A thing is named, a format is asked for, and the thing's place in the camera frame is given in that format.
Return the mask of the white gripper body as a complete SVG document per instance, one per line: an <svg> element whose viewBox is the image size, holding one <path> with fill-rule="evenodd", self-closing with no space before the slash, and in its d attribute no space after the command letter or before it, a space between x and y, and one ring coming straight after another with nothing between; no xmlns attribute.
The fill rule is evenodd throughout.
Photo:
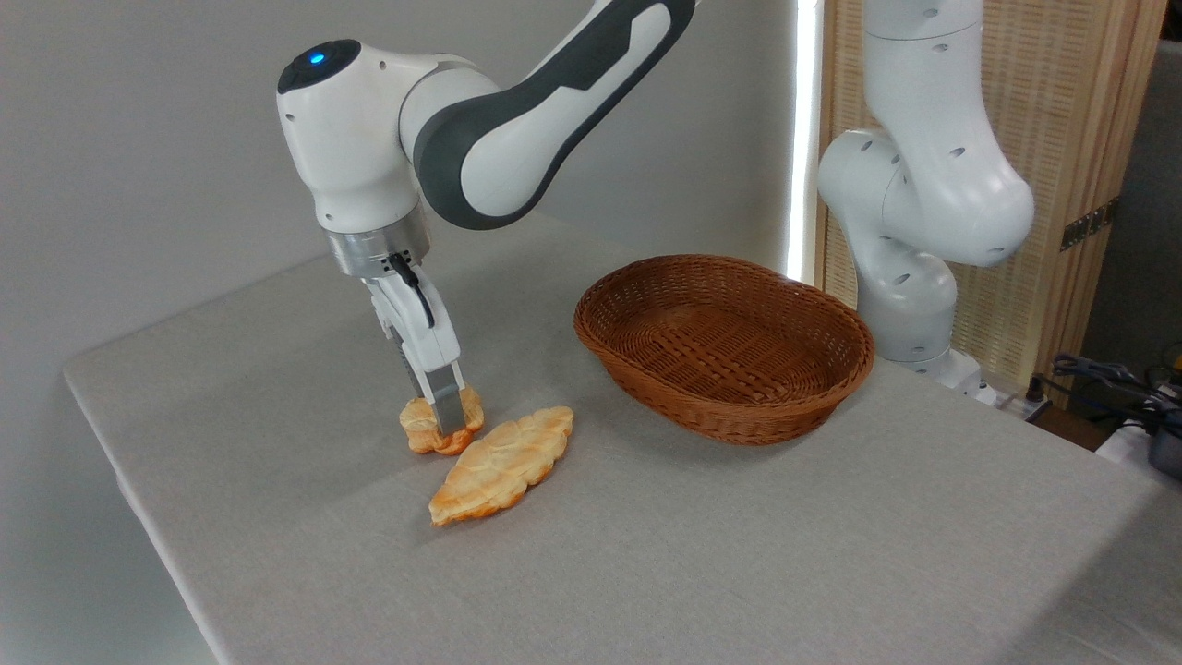
<svg viewBox="0 0 1182 665"><path fill-rule="evenodd" d="M364 283L385 335L405 346L418 373L429 373L459 361L461 348L439 289L417 266L411 273L416 285L396 273Z"/></svg>

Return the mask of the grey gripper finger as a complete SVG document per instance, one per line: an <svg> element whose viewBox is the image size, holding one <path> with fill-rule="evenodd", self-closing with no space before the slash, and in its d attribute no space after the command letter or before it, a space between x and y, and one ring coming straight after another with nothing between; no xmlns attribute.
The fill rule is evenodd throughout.
<svg viewBox="0 0 1182 665"><path fill-rule="evenodd" d="M453 361L452 365L443 369L431 370L426 373L426 382L427 397L429 397L431 411L439 420L440 435L448 437L448 435L457 433L461 429L467 428L465 405L462 405L465 379L462 379L459 363Z"/></svg>
<svg viewBox="0 0 1182 665"><path fill-rule="evenodd" d="M403 366L405 366L405 373L409 374L414 391L418 397L423 397L423 399L426 399L426 397L430 393L429 383L426 383L422 376L418 374L418 369L413 361L410 361L410 357L408 356L408 352L405 352L404 345L398 345L398 356L403 361Z"/></svg>

